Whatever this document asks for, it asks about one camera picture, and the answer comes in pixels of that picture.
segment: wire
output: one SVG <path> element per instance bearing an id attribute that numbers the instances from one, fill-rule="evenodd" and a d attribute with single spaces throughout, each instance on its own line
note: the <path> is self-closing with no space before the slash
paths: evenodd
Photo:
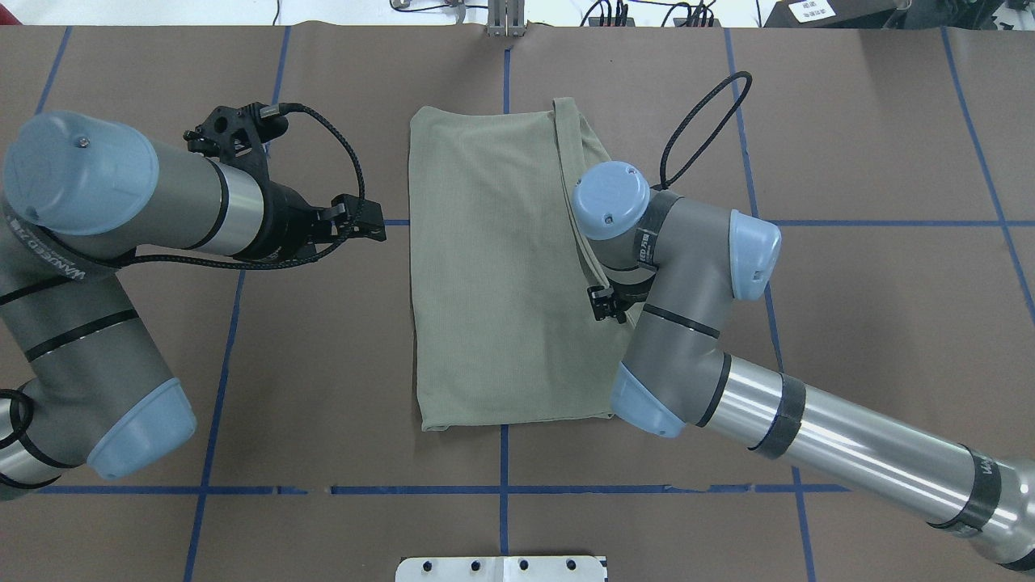
<path id="1" fill-rule="evenodd" d="M 676 2 L 675 4 L 670 4 L 669 6 L 670 6 L 669 7 L 669 11 L 664 13 L 664 19 L 661 20 L 661 26 L 662 27 L 666 25 L 666 23 L 669 22 L 669 17 L 672 16 L 672 11 L 675 10 L 676 8 L 680 7 L 680 6 L 683 6 L 683 7 L 686 8 L 686 20 L 687 21 L 690 20 L 690 10 L 692 10 L 693 8 L 689 4 L 687 4 L 686 2 Z"/>
<path id="2" fill-rule="evenodd" d="M 718 95 L 722 91 L 722 89 L 724 89 L 728 85 L 730 85 L 737 79 L 743 79 L 745 81 L 744 91 L 740 93 L 740 96 L 737 97 L 737 100 L 733 101 L 733 107 L 731 107 L 730 111 L 726 113 L 726 116 L 722 117 L 722 120 L 718 122 L 718 125 L 715 126 L 715 129 L 711 133 L 710 136 L 708 136 L 708 139 L 705 140 L 705 143 L 702 144 L 700 148 L 698 148 L 698 151 L 694 152 L 692 156 L 690 156 L 690 159 L 687 161 L 686 164 L 684 164 L 683 167 L 678 172 L 676 172 L 676 175 L 673 176 L 672 179 L 670 180 L 667 174 L 668 174 L 669 154 L 672 153 L 672 146 L 676 145 L 676 141 L 679 140 L 679 136 L 683 134 L 683 129 L 685 129 L 686 126 L 689 124 L 689 122 L 693 120 L 693 118 L 698 115 L 698 113 L 700 113 L 701 110 L 704 109 L 706 105 L 708 105 L 708 101 L 715 98 L 715 95 Z M 706 149 L 708 149 L 708 146 L 711 145 L 712 141 L 715 139 L 715 136 L 718 136 L 718 133 L 722 130 L 722 127 L 726 125 L 726 122 L 729 121 L 731 117 L 733 117 L 733 114 L 735 114 L 738 109 L 740 109 L 740 104 L 744 103 L 744 98 L 747 97 L 747 92 L 750 90 L 751 90 L 751 74 L 747 72 L 746 70 L 738 70 L 737 72 L 734 72 L 730 77 L 727 77 L 721 83 L 716 85 L 714 89 L 709 91 L 709 93 L 705 95 L 703 99 L 698 101 L 698 105 L 693 106 L 693 109 L 691 109 L 690 112 L 686 114 L 686 117 L 683 118 L 683 121 L 679 124 L 678 127 L 676 127 L 676 130 L 672 133 L 672 137 L 669 138 L 669 143 L 666 144 L 664 150 L 661 152 L 661 164 L 658 167 L 658 176 L 661 178 L 661 182 L 656 186 L 654 186 L 655 188 L 668 190 L 669 186 L 674 184 L 676 180 L 678 180 L 680 176 L 682 176 L 683 173 L 689 169 L 691 164 L 697 162 L 698 157 L 700 157 L 701 154 L 704 153 Z"/>
<path id="3" fill-rule="evenodd" d="M 395 10 L 396 12 L 426 12 L 427 10 L 437 10 L 439 8 L 452 7 L 449 4 L 439 4 L 438 6 L 427 6 L 424 8 L 396 8 L 395 5 L 391 3 L 391 0 L 388 0 L 388 5 L 391 6 L 391 9 Z"/>
<path id="4" fill-rule="evenodd" d="M 707 28 L 711 26 L 715 22 L 715 12 L 711 9 L 712 4 L 715 2 L 716 0 L 712 0 L 709 4 L 705 4 L 704 0 L 698 2 L 698 5 L 693 7 L 693 14 L 686 19 L 680 26 L 693 28 Z"/>
<path id="5" fill-rule="evenodd" d="M 35 404 L 35 402 L 31 398 L 26 396 L 25 392 L 21 391 L 21 389 L 22 388 L 19 388 L 17 390 L 11 390 L 8 388 L 0 389 L 0 399 L 13 401 L 10 403 L 10 406 L 11 407 L 18 406 L 18 411 L 20 415 L 19 418 L 20 421 L 18 423 L 18 426 L 11 427 L 10 434 L 0 439 L 0 448 L 5 448 L 18 442 L 19 439 L 21 439 L 22 436 L 25 435 L 25 431 L 29 429 L 29 425 L 32 424 L 32 412 L 33 412 L 33 405 Z"/>
<path id="6" fill-rule="evenodd" d="M 352 168 L 356 172 L 356 197 L 359 199 L 359 203 L 356 205 L 356 212 L 349 219 L 349 223 L 338 229 L 338 236 L 323 251 L 313 255 L 312 257 L 306 257 L 305 259 L 291 259 L 289 261 L 283 261 L 279 263 L 231 263 L 226 261 L 212 261 L 209 259 L 199 259 L 196 257 L 185 257 L 183 255 L 143 255 L 140 257 L 129 257 L 126 259 L 116 259 L 114 261 L 98 261 L 95 259 L 93 262 L 111 268 L 122 268 L 129 265 L 136 265 L 139 263 L 155 263 L 155 262 L 168 262 L 168 263 L 183 263 L 187 265 L 197 265 L 201 267 L 213 267 L 220 269 L 236 269 L 236 270 L 278 270 L 291 267 L 298 267 L 301 265 L 307 265 L 309 263 L 315 263 L 320 259 L 330 255 L 338 246 L 345 243 L 346 240 L 352 236 L 353 229 L 356 226 L 356 221 L 363 213 L 363 206 L 366 202 L 366 185 L 363 182 L 363 171 L 359 167 L 359 157 L 356 155 L 356 151 L 352 149 L 352 146 L 345 139 L 345 136 L 337 130 L 330 121 L 317 113 L 309 107 L 302 104 L 287 103 L 279 104 L 280 113 L 304 113 L 316 119 L 321 125 L 323 125 L 328 132 L 334 136 L 337 143 L 342 144 L 345 151 L 349 154 L 349 159 L 352 161 Z"/>
<path id="7" fill-rule="evenodd" d="M 604 4 L 608 5 L 608 18 L 607 18 L 607 20 L 610 23 L 611 22 L 611 0 L 596 0 L 596 2 L 593 2 L 593 4 L 590 5 L 589 9 L 586 10 L 586 13 L 583 14 L 583 20 L 582 20 L 582 22 L 579 23 L 579 26 L 585 26 L 586 25 L 586 21 L 589 20 L 590 12 L 592 12 L 593 8 L 596 8 L 597 6 L 600 6 L 600 26 L 605 26 L 603 24 L 604 23 L 604 17 L 603 17 L 603 5 Z"/>

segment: blue joint cap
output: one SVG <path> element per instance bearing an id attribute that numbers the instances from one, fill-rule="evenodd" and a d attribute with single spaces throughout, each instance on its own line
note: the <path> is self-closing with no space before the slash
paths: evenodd
<path id="1" fill-rule="evenodd" d="M 4 158 L 7 201 L 26 221 L 59 234 L 115 230 L 158 183 L 158 157 L 143 134 L 70 111 L 36 115 Z"/>
<path id="2" fill-rule="evenodd" d="M 101 437 L 86 464 L 108 481 L 140 470 L 186 442 L 198 420 L 176 378 L 151 390 Z"/>
<path id="3" fill-rule="evenodd" d="M 637 226 L 650 204 L 650 184 L 624 162 L 590 168 L 571 195 L 579 230 L 590 240 L 609 240 Z"/>
<path id="4" fill-rule="evenodd" d="M 650 394 L 624 362 L 618 365 L 615 387 L 611 390 L 611 408 L 622 420 L 666 438 L 676 438 L 686 426 Z"/>
<path id="5" fill-rule="evenodd" d="M 753 301 L 762 296 L 776 267 L 781 240 L 776 225 L 736 210 L 730 212 L 730 273 L 734 297 Z"/>

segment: folded fabric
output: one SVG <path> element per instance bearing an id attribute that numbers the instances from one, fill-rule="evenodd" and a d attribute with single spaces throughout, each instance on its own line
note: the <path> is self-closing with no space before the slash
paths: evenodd
<path id="1" fill-rule="evenodd" d="M 425 431 L 611 415 L 631 325 L 595 321 L 604 279 L 568 198 L 610 159 L 574 101 L 410 122 L 410 270 Z"/>

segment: white label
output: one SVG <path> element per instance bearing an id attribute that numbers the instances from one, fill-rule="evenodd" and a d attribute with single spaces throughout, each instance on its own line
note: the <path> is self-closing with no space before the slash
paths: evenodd
<path id="1" fill-rule="evenodd" d="M 791 12 L 794 13 L 794 18 L 798 19 L 798 22 L 812 22 L 836 16 L 827 0 L 805 0 L 805 2 L 788 4 L 787 7 L 791 8 Z"/>

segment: metal plate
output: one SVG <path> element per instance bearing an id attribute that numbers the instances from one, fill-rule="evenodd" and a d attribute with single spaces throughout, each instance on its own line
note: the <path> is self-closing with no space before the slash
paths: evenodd
<path id="1" fill-rule="evenodd" d="M 407 558 L 395 582 L 607 582 L 607 564 L 600 556 Z"/>

